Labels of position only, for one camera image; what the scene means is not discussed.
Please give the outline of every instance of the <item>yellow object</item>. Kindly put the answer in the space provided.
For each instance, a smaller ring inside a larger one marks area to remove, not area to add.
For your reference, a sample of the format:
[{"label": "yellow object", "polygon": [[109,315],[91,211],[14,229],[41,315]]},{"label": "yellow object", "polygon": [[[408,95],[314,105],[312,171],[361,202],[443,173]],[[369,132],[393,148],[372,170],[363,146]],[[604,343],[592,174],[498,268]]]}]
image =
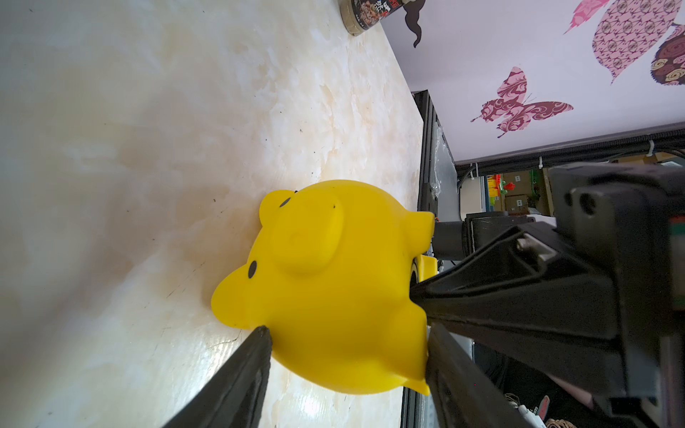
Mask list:
[{"label": "yellow object", "polygon": [[212,310],[240,329],[266,325],[273,357],[347,394],[407,386],[429,394],[425,312],[409,300],[437,273],[423,256],[434,216],[409,212],[379,188],[324,181],[268,194],[247,263],[214,291]]}]

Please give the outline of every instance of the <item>wall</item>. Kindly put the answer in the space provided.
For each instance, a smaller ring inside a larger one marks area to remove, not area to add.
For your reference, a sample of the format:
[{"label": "wall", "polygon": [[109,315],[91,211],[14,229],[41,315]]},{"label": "wall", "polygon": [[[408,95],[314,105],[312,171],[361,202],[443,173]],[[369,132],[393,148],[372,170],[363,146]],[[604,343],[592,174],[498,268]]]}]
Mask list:
[{"label": "wall", "polygon": [[[665,1],[651,3],[656,7]],[[455,160],[685,121],[685,85],[662,85],[651,72],[660,46],[675,31],[670,21],[655,18],[663,35],[654,34],[653,45],[613,80],[595,57],[593,40],[605,11],[615,4],[590,1],[606,4],[564,33],[579,2],[429,0],[421,10],[416,48],[404,11],[383,21],[410,88],[430,91]],[[684,9],[667,18],[685,24]],[[647,18],[630,17],[635,28]],[[515,66],[527,77],[527,103],[560,101],[573,110],[533,120],[498,138],[503,118],[489,123],[471,119],[481,114],[484,103],[497,99],[498,87]]]},{"label": "wall", "polygon": [[[421,117],[335,0],[5,1],[0,58],[2,427],[162,426],[247,336],[209,302],[267,192],[416,207]],[[396,427],[401,395],[273,362],[261,426]]]}]

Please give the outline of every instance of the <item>marble countertop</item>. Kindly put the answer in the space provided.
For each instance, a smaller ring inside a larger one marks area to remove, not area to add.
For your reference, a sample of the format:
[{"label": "marble countertop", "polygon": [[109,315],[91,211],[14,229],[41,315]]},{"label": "marble countertop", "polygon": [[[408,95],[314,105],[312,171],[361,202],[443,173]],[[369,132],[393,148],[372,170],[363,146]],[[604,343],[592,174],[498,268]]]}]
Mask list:
[{"label": "marble countertop", "polygon": [[[0,6],[0,425],[156,427],[247,337],[212,315],[272,190],[415,209],[422,123],[337,0]],[[261,427],[396,427],[273,361]]]}]

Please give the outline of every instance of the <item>piggy bank ear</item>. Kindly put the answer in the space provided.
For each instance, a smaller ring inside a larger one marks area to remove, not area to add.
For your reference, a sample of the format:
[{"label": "piggy bank ear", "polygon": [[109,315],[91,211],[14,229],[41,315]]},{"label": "piggy bank ear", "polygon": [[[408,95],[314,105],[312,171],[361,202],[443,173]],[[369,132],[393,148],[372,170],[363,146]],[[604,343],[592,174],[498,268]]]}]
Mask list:
[{"label": "piggy bank ear", "polygon": [[331,192],[306,189],[282,205],[269,224],[274,260],[292,273],[323,270],[343,233],[343,206]]},{"label": "piggy bank ear", "polygon": [[212,295],[212,312],[222,323],[237,329],[253,329],[250,317],[250,274],[247,265],[228,275]]},{"label": "piggy bank ear", "polygon": [[262,226],[266,226],[276,210],[287,203],[294,194],[292,190],[276,190],[266,195],[259,206],[259,221]]}]

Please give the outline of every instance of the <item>black metal frame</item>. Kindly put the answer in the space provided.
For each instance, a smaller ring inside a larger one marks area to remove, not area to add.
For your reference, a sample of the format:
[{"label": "black metal frame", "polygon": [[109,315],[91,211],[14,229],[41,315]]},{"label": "black metal frame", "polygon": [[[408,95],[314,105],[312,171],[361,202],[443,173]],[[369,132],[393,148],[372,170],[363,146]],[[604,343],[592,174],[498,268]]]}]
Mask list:
[{"label": "black metal frame", "polygon": [[685,123],[676,123],[668,127],[642,129],[622,134],[551,144],[527,151],[460,160],[455,162],[454,167],[459,177],[462,177],[477,163],[478,174],[484,176],[535,169],[540,165],[540,158],[542,158],[545,168],[551,168],[572,162],[603,162],[621,156],[649,153],[650,151],[673,151],[675,153],[675,151],[683,148],[685,148]]}]

